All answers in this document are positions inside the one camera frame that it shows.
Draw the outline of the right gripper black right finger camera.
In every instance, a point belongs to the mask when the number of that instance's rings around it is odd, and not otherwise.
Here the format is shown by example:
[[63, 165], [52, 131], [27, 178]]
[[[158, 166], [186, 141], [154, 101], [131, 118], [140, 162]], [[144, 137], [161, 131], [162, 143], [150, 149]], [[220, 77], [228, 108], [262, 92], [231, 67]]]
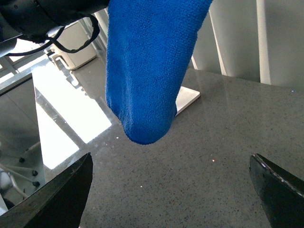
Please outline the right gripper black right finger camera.
[[250, 177], [273, 228], [304, 226], [304, 181], [260, 154], [249, 160]]

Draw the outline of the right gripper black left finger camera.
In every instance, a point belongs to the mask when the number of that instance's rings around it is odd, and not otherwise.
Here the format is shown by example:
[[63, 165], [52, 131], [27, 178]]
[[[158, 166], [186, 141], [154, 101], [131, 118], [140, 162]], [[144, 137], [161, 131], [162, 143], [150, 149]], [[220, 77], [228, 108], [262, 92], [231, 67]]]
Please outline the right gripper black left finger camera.
[[93, 179], [85, 154], [54, 179], [0, 217], [2, 228], [77, 228]]

